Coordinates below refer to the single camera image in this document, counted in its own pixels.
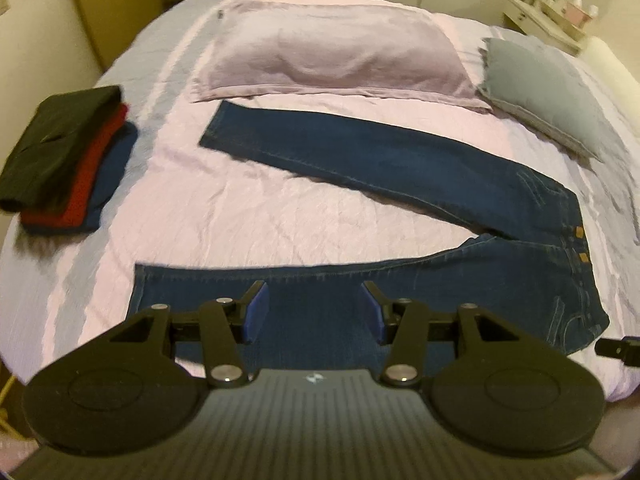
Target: metal pivot screw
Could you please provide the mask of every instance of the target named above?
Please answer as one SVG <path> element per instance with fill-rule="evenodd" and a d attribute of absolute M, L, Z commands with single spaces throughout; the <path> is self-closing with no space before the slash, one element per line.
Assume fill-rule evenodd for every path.
<path fill-rule="evenodd" d="M 242 377 L 242 369 L 235 365 L 218 365 L 211 370 L 211 377 L 223 383 L 230 383 Z"/>
<path fill-rule="evenodd" d="M 411 365 L 391 365 L 385 370 L 385 375 L 392 381 L 404 383 L 418 376 L 418 370 Z"/>

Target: bedspread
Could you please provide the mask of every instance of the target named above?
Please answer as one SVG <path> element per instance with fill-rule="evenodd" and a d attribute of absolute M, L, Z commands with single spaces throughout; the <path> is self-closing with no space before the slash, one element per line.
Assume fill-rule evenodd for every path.
<path fill-rule="evenodd" d="M 214 48 L 218 11 L 236 1 L 183 2 L 151 23 L 100 80 L 123 86 L 129 120 L 140 131 L 100 230 L 86 238 L 29 238 L 12 221 L 0 256 L 0 353 L 21 380 L 124 319 L 136 262 L 205 268 L 373 262 L 425 256 L 473 236 L 389 200 L 199 147 L 219 102 L 191 103 L 190 79 Z M 479 83 L 482 38 L 500 36 L 501 29 L 441 14 L 433 19 L 472 82 Z M 628 149 L 623 176 L 597 164 L 578 165 L 551 140 L 501 112 L 331 94 L 233 101 L 430 132 L 557 180 L 580 201 L 596 284 L 611 320 L 604 336 L 637 335 L 640 242 L 634 200 L 640 193 L 628 183 L 640 182 L 640 147 L 607 90 L 573 62 Z M 609 400 L 627 396 L 640 383 L 638 370 L 597 357 L 593 345 L 572 358 L 599 378 Z"/>

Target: logo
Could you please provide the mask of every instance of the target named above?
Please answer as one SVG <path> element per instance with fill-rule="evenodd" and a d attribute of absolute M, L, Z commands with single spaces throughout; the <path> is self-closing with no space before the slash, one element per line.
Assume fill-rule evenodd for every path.
<path fill-rule="evenodd" d="M 307 381 L 311 384 L 318 384 L 324 381 L 324 375 L 319 374 L 318 372 L 314 372 L 305 377 Z"/>

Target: stack of folded clothes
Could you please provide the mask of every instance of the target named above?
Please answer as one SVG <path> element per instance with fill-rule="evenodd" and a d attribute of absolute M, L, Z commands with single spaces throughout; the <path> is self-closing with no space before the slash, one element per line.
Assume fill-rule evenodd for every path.
<path fill-rule="evenodd" d="M 53 95 L 38 107 L 0 174 L 0 208 L 30 234 L 90 233 L 138 138 L 118 86 Z"/>

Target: bedside table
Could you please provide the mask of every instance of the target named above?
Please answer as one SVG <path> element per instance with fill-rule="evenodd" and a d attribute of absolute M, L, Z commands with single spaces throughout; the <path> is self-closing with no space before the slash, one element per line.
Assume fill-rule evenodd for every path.
<path fill-rule="evenodd" d="M 581 42 L 569 37 L 542 11 L 521 0 L 508 0 L 504 15 L 515 24 L 516 28 L 528 36 L 535 36 L 543 43 L 559 48 L 572 56 L 580 54 L 584 46 Z"/>

